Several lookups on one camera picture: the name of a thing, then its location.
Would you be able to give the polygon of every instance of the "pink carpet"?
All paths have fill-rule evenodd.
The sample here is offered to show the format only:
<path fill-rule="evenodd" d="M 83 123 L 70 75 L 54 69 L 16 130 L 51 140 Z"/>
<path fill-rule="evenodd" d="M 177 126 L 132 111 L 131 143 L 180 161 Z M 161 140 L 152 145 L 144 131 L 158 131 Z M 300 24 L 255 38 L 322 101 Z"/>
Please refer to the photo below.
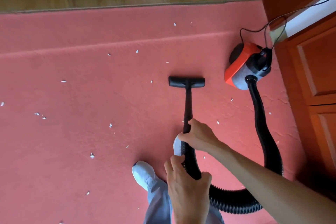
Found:
<path fill-rule="evenodd" d="M 0 15 L 0 223 L 141 224 L 148 203 L 131 167 L 144 160 L 165 178 L 183 127 L 185 93 L 169 75 L 204 76 L 194 117 L 263 164 L 250 95 L 223 75 L 239 29 L 266 22 L 261 1 Z M 264 44 L 262 33 L 244 38 Z M 294 179 L 305 155 L 276 58 L 258 86 Z M 197 157 L 213 184 L 242 187 L 214 158 Z M 265 210 L 223 217 L 276 223 Z"/>

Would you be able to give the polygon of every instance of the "black cable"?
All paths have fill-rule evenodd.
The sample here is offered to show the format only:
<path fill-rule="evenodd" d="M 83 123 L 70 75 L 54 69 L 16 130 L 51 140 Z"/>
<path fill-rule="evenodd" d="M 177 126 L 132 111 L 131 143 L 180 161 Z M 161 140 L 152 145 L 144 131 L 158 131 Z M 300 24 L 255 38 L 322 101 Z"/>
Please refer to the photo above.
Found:
<path fill-rule="evenodd" d="M 297 9 L 297 10 L 294 10 L 294 11 L 291 11 L 287 14 L 284 14 L 284 15 L 281 15 L 281 16 L 278 16 L 276 17 L 275 19 L 271 20 L 270 22 L 268 22 L 265 26 L 263 26 L 260 30 L 249 30 L 249 29 L 246 29 L 246 28 L 241 28 L 240 31 L 239 31 L 239 35 L 240 35 L 240 38 L 241 38 L 241 42 L 244 43 L 244 40 L 243 40 L 243 37 L 242 37 L 242 30 L 245 30 L 245 31 L 248 31 L 248 32 L 252 32 L 252 33 L 257 33 L 257 32 L 260 32 L 262 31 L 263 29 L 264 30 L 264 38 L 265 38 L 265 47 L 267 47 L 267 38 L 266 38 L 266 29 L 267 29 L 267 26 L 269 26 L 272 22 L 274 22 L 275 20 L 279 19 L 279 18 L 284 18 L 285 19 L 285 25 L 283 27 L 283 30 L 281 31 L 280 35 L 278 36 L 278 38 L 274 41 L 274 44 L 273 44 L 273 47 L 275 46 L 275 44 L 277 43 L 277 41 L 279 40 L 280 36 L 283 34 L 283 32 L 285 31 L 285 28 L 286 28 L 286 25 L 287 25 L 287 18 L 286 18 L 286 15 L 288 14 L 292 14 L 292 13 L 295 13 L 297 11 L 300 11 L 302 9 L 306 9 L 306 8 L 310 8 L 310 7 L 313 7 L 313 6 L 317 6 L 317 5 L 321 5 L 321 4 L 324 4 L 325 2 L 328 2 L 330 0 L 325 0 L 321 3 L 317 3 L 317 4 L 313 4 L 313 5 L 308 5 L 308 6 L 305 6 L 303 8 L 300 8 L 300 9 Z"/>

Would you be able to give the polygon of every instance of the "white sneaker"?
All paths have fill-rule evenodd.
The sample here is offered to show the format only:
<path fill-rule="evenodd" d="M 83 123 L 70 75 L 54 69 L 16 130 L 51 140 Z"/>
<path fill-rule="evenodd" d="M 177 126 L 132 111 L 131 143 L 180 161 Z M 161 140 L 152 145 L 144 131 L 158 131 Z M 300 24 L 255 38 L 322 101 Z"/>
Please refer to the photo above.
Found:
<path fill-rule="evenodd" d="M 146 191 L 151 188 L 154 180 L 158 178 L 153 167 L 144 161 L 138 161 L 134 164 L 132 174 L 136 182 Z"/>
<path fill-rule="evenodd" d="M 182 141 L 176 137 L 173 143 L 174 155 L 181 156 L 181 143 Z"/>

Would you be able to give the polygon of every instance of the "vacuum hose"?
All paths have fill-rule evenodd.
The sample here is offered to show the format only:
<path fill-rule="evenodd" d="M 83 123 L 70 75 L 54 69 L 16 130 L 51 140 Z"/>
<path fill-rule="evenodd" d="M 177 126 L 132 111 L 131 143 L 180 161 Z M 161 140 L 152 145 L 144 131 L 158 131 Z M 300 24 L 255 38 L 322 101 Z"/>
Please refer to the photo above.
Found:
<path fill-rule="evenodd" d="M 263 102 L 257 89 L 257 78 L 249 75 L 245 78 L 245 81 L 254 105 L 255 128 L 264 153 L 264 166 L 279 175 L 283 175 L 279 149 L 267 128 Z M 191 120 L 192 117 L 191 88 L 186 88 L 183 133 L 190 132 L 191 126 L 188 124 L 188 120 Z M 199 180 L 201 172 L 197 165 L 195 150 L 182 141 L 181 153 L 185 155 L 183 163 L 185 170 L 192 178 Z M 263 208 L 247 189 L 225 190 L 211 184 L 209 197 L 212 206 L 226 213 L 247 214 Z"/>

